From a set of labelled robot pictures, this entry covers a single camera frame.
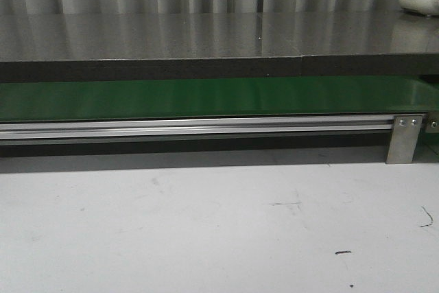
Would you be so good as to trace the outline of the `green conveyor belt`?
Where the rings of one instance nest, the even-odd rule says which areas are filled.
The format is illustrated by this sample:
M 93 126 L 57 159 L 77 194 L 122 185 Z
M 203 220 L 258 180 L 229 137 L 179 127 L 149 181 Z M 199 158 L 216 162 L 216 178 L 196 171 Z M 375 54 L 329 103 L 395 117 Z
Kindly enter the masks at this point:
M 438 86 L 410 76 L 38 82 L 1 85 L 1 120 L 398 113 L 438 109 Z

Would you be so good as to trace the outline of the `dark grey stone counter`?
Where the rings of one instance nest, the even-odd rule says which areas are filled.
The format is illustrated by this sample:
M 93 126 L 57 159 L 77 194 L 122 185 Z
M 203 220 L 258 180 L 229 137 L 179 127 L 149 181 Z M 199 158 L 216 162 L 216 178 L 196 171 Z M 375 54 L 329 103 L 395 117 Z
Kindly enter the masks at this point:
M 438 77 L 438 20 L 402 11 L 1 17 L 1 81 Z

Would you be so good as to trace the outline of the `conveyor end roller plate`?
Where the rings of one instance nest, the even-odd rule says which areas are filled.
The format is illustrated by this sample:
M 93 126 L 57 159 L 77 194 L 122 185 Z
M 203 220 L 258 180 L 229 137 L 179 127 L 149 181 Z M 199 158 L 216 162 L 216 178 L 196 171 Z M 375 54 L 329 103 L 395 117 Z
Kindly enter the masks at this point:
M 439 111 L 431 111 L 427 113 L 425 121 L 425 132 L 427 134 L 439 133 Z

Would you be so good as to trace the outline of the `aluminium conveyor side rail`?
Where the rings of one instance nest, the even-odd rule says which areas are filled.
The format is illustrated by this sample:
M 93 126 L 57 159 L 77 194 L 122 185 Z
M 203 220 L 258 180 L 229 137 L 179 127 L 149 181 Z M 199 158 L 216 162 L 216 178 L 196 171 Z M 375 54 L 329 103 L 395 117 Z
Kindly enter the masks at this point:
M 224 117 L 1 124 L 2 141 L 391 129 L 394 115 Z

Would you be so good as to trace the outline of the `steel conveyor support bracket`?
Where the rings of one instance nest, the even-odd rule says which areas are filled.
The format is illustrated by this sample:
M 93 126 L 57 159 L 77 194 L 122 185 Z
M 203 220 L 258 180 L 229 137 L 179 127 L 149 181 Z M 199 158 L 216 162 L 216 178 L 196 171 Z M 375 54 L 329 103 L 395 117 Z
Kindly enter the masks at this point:
M 408 164 L 412 162 L 422 124 L 422 115 L 399 115 L 395 117 L 386 159 L 387 164 Z

